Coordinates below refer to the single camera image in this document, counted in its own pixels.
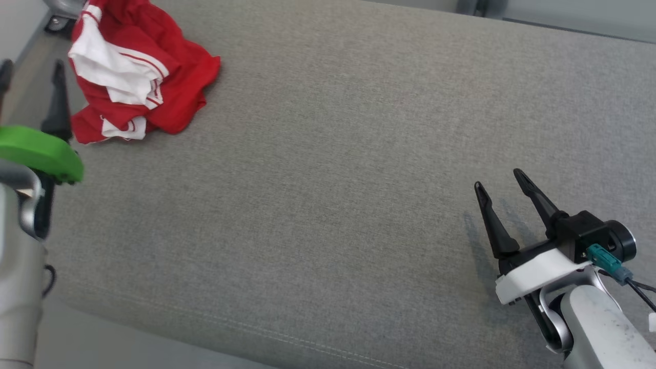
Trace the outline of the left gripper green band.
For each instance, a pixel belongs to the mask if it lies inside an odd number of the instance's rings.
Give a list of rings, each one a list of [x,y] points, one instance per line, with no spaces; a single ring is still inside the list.
[[[2,60],[0,121],[13,71],[13,61]],[[82,182],[85,172],[82,160],[69,145],[73,134],[62,60],[56,61],[51,81],[51,103],[41,131],[25,126],[0,128],[0,184],[16,192],[19,226],[36,240],[49,235],[56,186]]]

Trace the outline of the grey fabric sofa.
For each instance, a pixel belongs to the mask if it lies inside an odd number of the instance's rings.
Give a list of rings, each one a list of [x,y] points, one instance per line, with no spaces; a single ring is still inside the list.
[[[474,183],[633,232],[656,285],[656,44],[363,0],[155,0],[218,54],[182,133],[76,145],[52,296],[288,369],[562,369],[495,296]]]

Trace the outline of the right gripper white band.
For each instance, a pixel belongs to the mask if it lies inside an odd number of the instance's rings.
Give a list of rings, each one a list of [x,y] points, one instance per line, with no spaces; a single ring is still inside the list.
[[[546,237],[555,239],[556,224],[567,219],[569,214],[560,210],[523,170],[515,168],[513,175],[523,194],[534,204],[545,226]],[[502,224],[480,181],[474,183],[474,192],[494,258],[506,259],[517,254],[520,250],[517,240]],[[560,317],[549,308],[545,296],[567,286],[573,288],[561,299],[563,316]],[[526,302],[551,352],[592,353],[584,324],[586,309],[592,306],[595,296],[595,271],[590,262],[576,264],[560,250],[552,249],[499,276],[495,292],[502,304],[511,304],[518,298]]]

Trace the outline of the grey partition post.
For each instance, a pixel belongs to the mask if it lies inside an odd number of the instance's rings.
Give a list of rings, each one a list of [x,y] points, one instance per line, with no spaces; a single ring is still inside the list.
[[[456,13],[481,18],[502,19],[509,0],[458,0]]]

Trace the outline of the red shorts with white stripes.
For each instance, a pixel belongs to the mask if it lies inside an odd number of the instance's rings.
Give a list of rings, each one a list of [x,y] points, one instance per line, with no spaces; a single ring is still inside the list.
[[[68,60],[87,101],[72,117],[83,145],[180,133],[220,70],[220,57],[187,40],[150,0],[86,0]]]

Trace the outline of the grey metal corner bracket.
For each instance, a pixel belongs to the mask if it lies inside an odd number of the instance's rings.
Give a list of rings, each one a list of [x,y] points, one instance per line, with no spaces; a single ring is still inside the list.
[[[70,37],[73,26],[79,18],[87,0],[42,0],[50,11],[50,17],[44,27],[49,34]]]

